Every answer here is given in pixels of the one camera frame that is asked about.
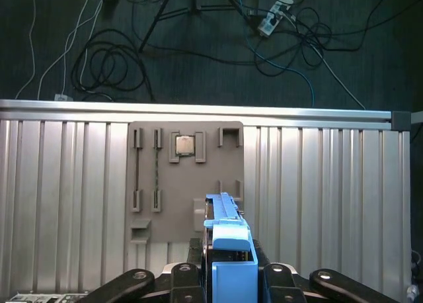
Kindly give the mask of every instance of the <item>bolt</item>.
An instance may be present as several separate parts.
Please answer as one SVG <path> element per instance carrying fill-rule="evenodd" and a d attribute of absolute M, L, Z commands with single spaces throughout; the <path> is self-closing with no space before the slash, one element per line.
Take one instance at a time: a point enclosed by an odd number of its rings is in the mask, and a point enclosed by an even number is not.
<path fill-rule="evenodd" d="M 332 275 L 329 272 L 325 272 L 325 271 L 319 271 L 317 275 L 319 276 L 319 278 L 322 278 L 324 280 L 329 280 L 332 278 Z"/>
<path fill-rule="evenodd" d="M 137 280 L 142 280 L 142 279 L 145 279 L 146 277 L 147 277 L 147 273 L 145 273 L 144 271 L 140 271 L 134 274 L 134 279 L 137 279 Z"/>
<path fill-rule="evenodd" d="M 275 272 L 281 272 L 282 267 L 280 265 L 272 265 L 272 270 Z"/>
<path fill-rule="evenodd" d="M 179 270 L 181 271 L 189 271 L 191 270 L 191 267 L 189 265 L 181 265 Z"/>

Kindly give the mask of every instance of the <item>gray plastic bracket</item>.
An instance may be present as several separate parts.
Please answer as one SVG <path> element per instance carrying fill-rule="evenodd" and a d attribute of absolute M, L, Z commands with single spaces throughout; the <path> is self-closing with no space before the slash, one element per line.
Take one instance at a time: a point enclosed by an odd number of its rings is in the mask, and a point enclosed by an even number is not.
<path fill-rule="evenodd" d="M 206 133 L 196 131 L 195 135 L 196 163 L 206 162 Z"/>
<path fill-rule="evenodd" d="M 206 195 L 216 189 L 232 195 L 242 210 L 240 122 L 133 122 L 128 134 L 127 242 L 201 237 Z"/>
<path fill-rule="evenodd" d="M 131 243 L 147 243 L 150 239 L 150 220 L 136 219 L 131 223 Z"/>
<path fill-rule="evenodd" d="M 244 145 L 244 136 L 243 136 L 243 128 L 228 128 L 228 127 L 222 127 L 219 128 L 219 143 L 217 146 L 221 147 L 223 146 L 223 137 L 225 134 L 232 134 L 235 133 L 237 135 L 237 147 Z"/>
<path fill-rule="evenodd" d="M 142 207 L 141 207 L 141 201 L 143 198 L 143 191 L 135 191 L 134 192 L 134 199 L 132 200 L 132 212 L 140 212 Z"/>
<path fill-rule="evenodd" d="M 138 128 L 134 130 L 134 141 L 132 142 L 133 148 L 142 149 L 143 148 L 143 129 Z"/>
<path fill-rule="evenodd" d="M 179 131 L 171 131 L 169 134 L 169 163 L 179 163 L 179 156 L 176 154 L 176 137 Z"/>

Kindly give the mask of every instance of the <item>power strip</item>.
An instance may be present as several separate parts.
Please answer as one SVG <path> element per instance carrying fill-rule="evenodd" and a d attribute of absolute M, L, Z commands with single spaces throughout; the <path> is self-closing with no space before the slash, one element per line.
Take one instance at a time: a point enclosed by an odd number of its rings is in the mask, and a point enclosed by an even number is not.
<path fill-rule="evenodd" d="M 73 101 L 73 98 L 69 97 L 67 95 L 62 95 L 60 93 L 56 93 L 54 95 L 54 101 Z"/>
<path fill-rule="evenodd" d="M 261 21 L 260 25 L 257 27 L 261 35 L 269 37 L 274 29 L 279 24 L 280 20 L 284 16 L 284 13 L 289 10 L 293 5 L 292 0 L 278 0 L 273 4 L 273 7 L 270 9 L 270 12 L 267 13 L 267 17 Z"/>

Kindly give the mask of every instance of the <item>blue plastic part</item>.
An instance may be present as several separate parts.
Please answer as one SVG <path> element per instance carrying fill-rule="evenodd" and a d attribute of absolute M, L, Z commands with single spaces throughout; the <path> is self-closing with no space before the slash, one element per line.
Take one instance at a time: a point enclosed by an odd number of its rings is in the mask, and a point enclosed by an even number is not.
<path fill-rule="evenodd" d="M 238 214 L 238 206 L 227 193 L 207 195 L 213 200 L 213 220 L 204 226 L 213 229 L 213 249 L 249 252 L 252 261 L 226 261 L 211 264 L 213 303 L 257 303 L 258 260 L 250 228 Z"/>
<path fill-rule="evenodd" d="M 207 195 L 213 200 L 214 219 L 204 220 L 206 228 L 213 228 L 213 249 L 250 251 L 250 228 L 238 214 L 238 206 L 227 193 Z"/>

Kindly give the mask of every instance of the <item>black cable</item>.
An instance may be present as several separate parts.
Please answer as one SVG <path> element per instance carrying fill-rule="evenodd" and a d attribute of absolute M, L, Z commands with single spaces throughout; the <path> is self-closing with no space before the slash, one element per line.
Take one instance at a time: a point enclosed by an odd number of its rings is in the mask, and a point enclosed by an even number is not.
<path fill-rule="evenodd" d="M 416 133 L 414 133 L 414 135 L 412 136 L 410 143 L 413 143 L 415 141 L 415 139 L 417 139 L 417 136 L 420 133 L 420 131 L 422 130 L 422 128 L 423 128 L 423 123 L 420 123 Z"/>
<path fill-rule="evenodd" d="M 365 36 L 366 36 L 367 31 L 369 29 L 370 18 L 374 14 L 374 12 L 377 10 L 377 8 L 382 4 L 382 2 L 383 2 L 383 0 L 379 0 L 378 3 L 376 4 L 376 6 L 371 10 L 369 16 L 367 17 L 366 25 L 365 25 L 365 28 L 364 28 L 364 33 L 363 33 L 362 39 L 360 40 L 360 43 L 357 47 L 355 47 L 355 48 L 327 48 L 324 44 L 322 44 L 322 42 L 319 39 L 319 36 L 317 36 L 317 35 L 313 35 L 314 43 L 317 46 L 319 46 L 319 48 L 321 48 L 322 50 L 326 50 L 326 51 L 329 51 L 329 52 L 357 52 L 358 50 L 361 49 L 361 47 L 364 44 Z M 296 23 L 305 27 L 310 33 L 313 32 L 306 24 L 301 22 L 298 18 L 296 19 Z"/>
<path fill-rule="evenodd" d="M 124 44 L 98 39 L 108 33 L 117 35 L 118 38 L 123 38 Z M 93 81 L 91 84 L 82 83 L 82 81 L 80 81 L 80 74 L 82 71 L 81 66 L 85 52 L 91 53 L 87 64 Z M 141 73 L 141 79 L 137 83 L 128 86 L 124 82 L 127 80 L 126 78 L 128 76 L 130 63 L 134 63 L 137 66 Z M 100 68 L 96 68 L 94 66 L 95 64 L 100 64 Z M 119 77 L 116 77 L 115 74 L 117 64 L 119 64 L 118 68 L 121 73 Z M 88 99 L 89 97 L 92 97 L 91 95 L 95 92 L 95 89 L 99 87 L 109 87 L 113 90 L 129 92 L 135 91 L 142 85 L 145 85 L 150 100 L 155 101 L 155 97 L 151 90 L 150 80 L 147 75 L 147 70 L 140 58 L 136 46 L 124 33 L 112 28 L 98 31 L 84 45 L 81 53 L 75 61 L 75 64 L 73 65 L 71 71 L 71 83 L 76 90 L 88 93 Z"/>

